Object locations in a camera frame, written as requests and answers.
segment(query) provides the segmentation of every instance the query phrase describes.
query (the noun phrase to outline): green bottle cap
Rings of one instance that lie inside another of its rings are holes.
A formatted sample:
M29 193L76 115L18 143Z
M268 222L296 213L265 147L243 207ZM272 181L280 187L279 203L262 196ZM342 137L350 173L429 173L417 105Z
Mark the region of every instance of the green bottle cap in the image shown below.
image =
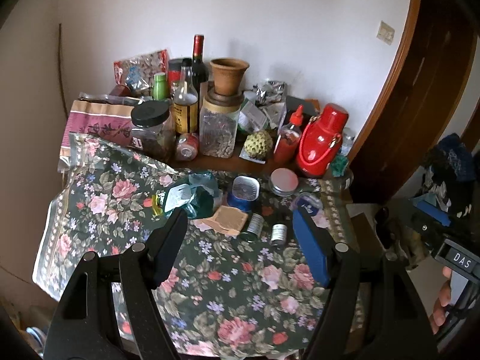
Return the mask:
M162 81L167 81L167 75L165 73L155 73L155 82L161 83Z

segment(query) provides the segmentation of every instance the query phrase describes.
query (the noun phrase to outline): red nozzle cap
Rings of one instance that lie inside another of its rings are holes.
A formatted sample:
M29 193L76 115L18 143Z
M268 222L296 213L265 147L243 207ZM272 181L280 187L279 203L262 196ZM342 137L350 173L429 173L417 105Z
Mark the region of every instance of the red nozzle cap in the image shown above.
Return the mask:
M290 123L295 126L301 126L303 121L303 105L299 105L297 110L290 116Z

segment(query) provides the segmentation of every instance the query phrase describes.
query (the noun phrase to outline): finger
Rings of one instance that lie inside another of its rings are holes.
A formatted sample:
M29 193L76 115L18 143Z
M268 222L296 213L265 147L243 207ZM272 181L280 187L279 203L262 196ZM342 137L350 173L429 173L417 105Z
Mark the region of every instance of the finger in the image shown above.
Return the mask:
M428 318L428 320L430 321L431 331L433 332L433 334L437 334L438 333L438 326L435 323L434 315L431 314L430 317Z
M437 326L442 326L445 323L445 310L437 299L433 305L433 320Z
M440 300L440 304L442 305L442 307L445 307L452 300L452 290L450 289L449 282L445 282L442 288L440 288L440 292L438 293L438 300Z
M442 273L443 273L443 276L445 276L447 279L452 277L452 269L447 266L443 267Z

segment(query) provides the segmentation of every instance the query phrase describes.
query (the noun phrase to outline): red thermos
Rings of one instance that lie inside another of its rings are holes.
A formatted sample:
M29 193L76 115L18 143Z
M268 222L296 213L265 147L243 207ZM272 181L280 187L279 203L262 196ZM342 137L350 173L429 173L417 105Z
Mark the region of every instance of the red thermos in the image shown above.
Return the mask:
M306 126L297 154L297 165L308 177L319 178L342 146L342 130L349 118L339 105L328 103L322 114Z

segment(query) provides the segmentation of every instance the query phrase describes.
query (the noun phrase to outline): light switch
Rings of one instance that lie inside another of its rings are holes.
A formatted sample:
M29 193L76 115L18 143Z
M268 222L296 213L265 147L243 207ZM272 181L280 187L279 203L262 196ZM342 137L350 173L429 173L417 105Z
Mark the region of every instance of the light switch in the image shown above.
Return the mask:
M380 28L378 29L377 38L381 41L384 41L386 44L391 45L393 42L393 35L395 34L395 30L390 27L384 21L380 22Z

